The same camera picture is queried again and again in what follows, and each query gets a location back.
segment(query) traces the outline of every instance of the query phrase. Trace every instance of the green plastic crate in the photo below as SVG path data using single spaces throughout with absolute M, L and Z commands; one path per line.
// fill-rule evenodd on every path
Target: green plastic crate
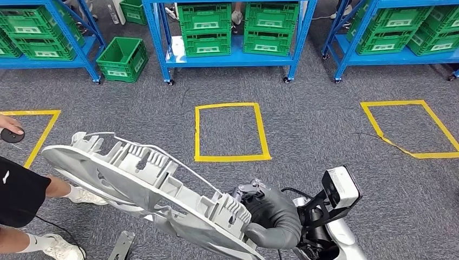
M 287 56 L 292 34 L 279 32 L 244 31 L 245 53 Z
M 298 2 L 247 2 L 244 28 L 249 31 L 293 33 L 298 12 Z
M 357 30 L 366 10 L 369 1 L 360 8 L 355 15 L 352 26 L 349 30 Z M 380 9 L 372 17 L 367 30 L 375 33 L 387 31 L 412 31 L 417 30 L 424 20 L 429 16 L 434 7 L 415 7 L 415 8 L 386 8 Z
M 143 10 L 142 0 L 124 0 L 120 3 L 126 21 L 147 25 L 147 17 Z
M 142 39 L 115 37 L 96 62 L 107 80 L 134 83 L 148 55 Z
M 459 31 L 459 6 L 436 6 L 425 19 L 424 25 L 437 33 Z
M 418 56 L 455 51 L 459 47 L 459 31 L 438 33 L 422 26 L 413 35 L 408 47 Z
M 365 33 L 356 48 L 359 55 L 399 53 L 416 31 Z
M 231 29 L 209 30 L 206 34 L 182 35 L 187 57 L 223 56 L 231 54 Z
M 177 5 L 183 35 L 231 29 L 231 3 Z
M 17 58 L 22 55 L 22 52 L 16 47 L 13 41 L 0 29 L 0 57 L 1 58 Z
M 56 39 L 12 38 L 12 40 L 31 60 L 71 61 L 76 56 L 64 35 Z
M 85 41 L 75 21 L 59 4 L 55 4 L 70 32 L 80 46 Z M 0 8 L 0 27 L 12 38 L 59 38 L 62 30 L 45 6 Z

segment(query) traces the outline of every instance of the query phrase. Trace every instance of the white bottle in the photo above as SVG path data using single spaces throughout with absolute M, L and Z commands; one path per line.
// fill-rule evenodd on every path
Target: white bottle
M 115 11 L 114 11 L 113 8 L 112 8 L 112 5 L 109 4 L 109 5 L 107 5 L 107 6 L 108 6 L 108 11 L 109 11 L 109 13 L 110 13 L 110 15 L 111 15 L 111 17 L 112 17 L 113 23 L 114 23 L 114 24 L 119 24 L 119 23 L 120 23 L 120 20 L 118 20 L 118 16 L 116 16 L 116 13 L 115 13 Z

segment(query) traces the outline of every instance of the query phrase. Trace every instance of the white sneaker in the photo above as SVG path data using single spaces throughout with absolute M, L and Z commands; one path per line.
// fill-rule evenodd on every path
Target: white sneaker
M 56 240 L 56 244 L 52 247 L 43 250 L 45 254 L 56 260 L 84 260 L 86 253 L 83 249 L 78 248 L 65 241 L 61 236 L 56 234 L 46 234 L 44 237 L 52 237 Z
M 240 11 L 234 11 L 232 14 L 231 14 L 231 21 L 233 21 L 233 23 L 235 25 L 240 25 L 241 22 L 242 22 L 242 12 Z
M 82 187 L 73 187 L 78 190 L 77 198 L 69 198 L 73 203 L 92 203 L 99 206 L 107 205 L 108 203 L 101 197 L 90 193 Z
M 346 9 L 344 9 L 344 16 L 350 14 L 351 12 L 352 12 L 352 6 L 349 4 L 349 5 L 346 6 Z M 332 20 L 335 19 L 335 18 L 336 18 L 336 13 L 334 13 L 334 14 L 332 14 L 330 16 L 330 19 L 332 19 Z

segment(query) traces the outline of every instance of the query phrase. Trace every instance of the black shorts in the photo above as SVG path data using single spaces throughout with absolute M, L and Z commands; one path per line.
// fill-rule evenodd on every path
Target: black shorts
M 22 228 L 42 206 L 51 179 L 0 157 L 0 224 Z

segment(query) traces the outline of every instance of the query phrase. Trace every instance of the white camera housing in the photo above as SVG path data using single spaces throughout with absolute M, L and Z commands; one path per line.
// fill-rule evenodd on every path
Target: white camera housing
M 350 207 L 360 197 L 356 183 L 344 166 L 325 171 L 322 185 L 334 209 Z

